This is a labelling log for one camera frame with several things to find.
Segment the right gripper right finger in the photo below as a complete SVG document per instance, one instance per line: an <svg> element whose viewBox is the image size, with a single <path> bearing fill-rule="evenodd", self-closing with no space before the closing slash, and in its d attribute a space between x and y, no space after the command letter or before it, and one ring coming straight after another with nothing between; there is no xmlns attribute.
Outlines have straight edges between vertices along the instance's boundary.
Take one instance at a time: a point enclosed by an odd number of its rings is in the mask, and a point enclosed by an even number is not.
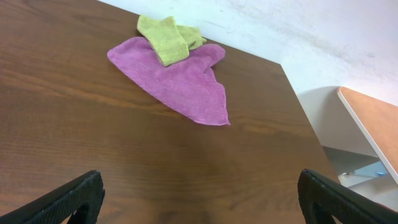
<svg viewBox="0 0 398 224"><path fill-rule="evenodd" d="M306 224L397 224L397 212L315 172L304 169L298 180L298 200Z"/></svg>

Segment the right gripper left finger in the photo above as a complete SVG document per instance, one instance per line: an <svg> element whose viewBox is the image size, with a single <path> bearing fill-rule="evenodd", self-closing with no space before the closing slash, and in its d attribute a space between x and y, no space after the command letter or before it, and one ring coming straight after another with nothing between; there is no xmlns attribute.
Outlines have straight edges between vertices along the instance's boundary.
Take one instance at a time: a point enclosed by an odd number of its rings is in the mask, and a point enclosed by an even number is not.
<svg viewBox="0 0 398 224"><path fill-rule="evenodd" d="M1 216L1 223L95 224L105 196L100 172L91 170L40 198Z"/></svg>

